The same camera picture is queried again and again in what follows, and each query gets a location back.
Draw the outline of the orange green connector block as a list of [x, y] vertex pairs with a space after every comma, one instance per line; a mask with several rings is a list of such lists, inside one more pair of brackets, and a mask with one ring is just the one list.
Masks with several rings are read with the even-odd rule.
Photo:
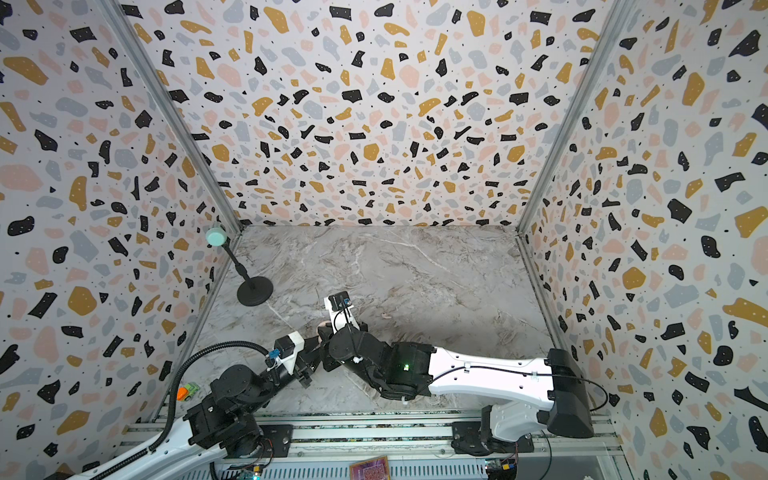
[[189, 401], [199, 392], [200, 387], [193, 382], [181, 385], [176, 392], [176, 400], [179, 402]]

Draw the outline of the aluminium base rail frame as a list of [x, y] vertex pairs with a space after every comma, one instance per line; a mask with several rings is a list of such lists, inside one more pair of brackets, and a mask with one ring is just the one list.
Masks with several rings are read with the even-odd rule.
[[[451, 448], [451, 424], [480, 421], [471, 410], [372, 414], [260, 415], [258, 425], [291, 424], [286, 458], [267, 464], [263, 479], [350, 479], [349, 467], [388, 458], [392, 479], [486, 479], [485, 462], [513, 458], [518, 479], [630, 479], [632, 473], [610, 420], [594, 419], [589, 439], [569, 439], [543, 431], [528, 434], [532, 453], [475, 457]], [[182, 474], [184, 479], [235, 479], [248, 463], [226, 456]]]

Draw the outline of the microphone stand with green ball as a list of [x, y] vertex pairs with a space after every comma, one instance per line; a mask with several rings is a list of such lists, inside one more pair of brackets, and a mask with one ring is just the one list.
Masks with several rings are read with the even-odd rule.
[[206, 241], [214, 247], [221, 247], [232, 261], [237, 274], [243, 279], [238, 287], [238, 301], [248, 307], [265, 303], [274, 291], [273, 283], [264, 276], [251, 276], [246, 267], [237, 259], [231, 248], [231, 241], [226, 231], [215, 226], [205, 233]]

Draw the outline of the small electronics board with leds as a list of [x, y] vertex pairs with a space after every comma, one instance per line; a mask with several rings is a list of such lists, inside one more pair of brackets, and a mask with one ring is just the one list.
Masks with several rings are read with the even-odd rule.
[[244, 466], [239, 470], [237, 480], [262, 480], [267, 464], [254, 463]]

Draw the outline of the pink circuit board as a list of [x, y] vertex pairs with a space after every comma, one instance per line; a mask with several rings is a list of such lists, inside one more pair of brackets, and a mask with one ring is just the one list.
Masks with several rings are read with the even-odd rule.
[[349, 467], [351, 480], [389, 480], [388, 458], [380, 456], [355, 463]]

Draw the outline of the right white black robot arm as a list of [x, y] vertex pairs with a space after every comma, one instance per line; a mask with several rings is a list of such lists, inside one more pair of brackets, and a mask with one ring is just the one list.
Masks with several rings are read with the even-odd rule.
[[570, 439], [594, 435], [587, 380], [571, 355], [507, 360], [461, 354], [430, 344], [378, 340], [352, 325], [318, 328], [324, 367], [345, 366], [382, 398], [463, 394], [493, 399], [477, 429], [479, 455], [499, 452], [542, 430]]

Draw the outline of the right small electronics board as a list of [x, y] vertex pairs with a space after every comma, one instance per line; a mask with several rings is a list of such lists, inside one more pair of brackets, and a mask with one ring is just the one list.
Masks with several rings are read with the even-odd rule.
[[485, 462], [485, 473], [488, 480], [516, 480], [518, 474], [517, 461], [513, 458], [487, 460]]

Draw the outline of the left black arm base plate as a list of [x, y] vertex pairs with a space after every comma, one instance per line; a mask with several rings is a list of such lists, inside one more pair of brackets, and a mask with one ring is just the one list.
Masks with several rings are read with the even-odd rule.
[[291, 424], [260, 425], [256, 436], [246, 440], [244, 453], [240, 457], [246, 458], [248, 463], [286, 458], [293, 433]]

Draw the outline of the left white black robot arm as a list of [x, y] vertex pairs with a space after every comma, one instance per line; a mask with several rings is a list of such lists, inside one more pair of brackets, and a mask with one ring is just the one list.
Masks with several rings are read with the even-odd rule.
[[245, 457], [255, 452], [264, 437], [254, 412], [297, 381], [304, 386], [325, 356], [319, 337], [278, 340], [271, 351], [251, 341], [234, 340], [214, 344], [193, 354], [178, 369], [172, 386], [178, 387], [184, 373], [204, 356], [225, 349], [245, 348], [263, 357], [267, 368], [255, 373], [244, 364], [227, 368], [210, 385], [211, 393], [175, 416], [177, 399], [168, 404], [161, 432], [129, 452], [76, 474], [76, 479], [174, 479], [201, 465], [228, 455]]

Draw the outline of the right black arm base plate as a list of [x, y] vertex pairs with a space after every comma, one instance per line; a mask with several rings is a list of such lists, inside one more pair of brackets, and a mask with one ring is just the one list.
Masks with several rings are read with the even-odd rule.
[[532, 453], [533, 440], [524, 435], [515, 442], [502, 441], [483, 432], [480, 421], [458, 421], [451, 424], [451, 448], [457, 454], [485, 457], [492, 454]]

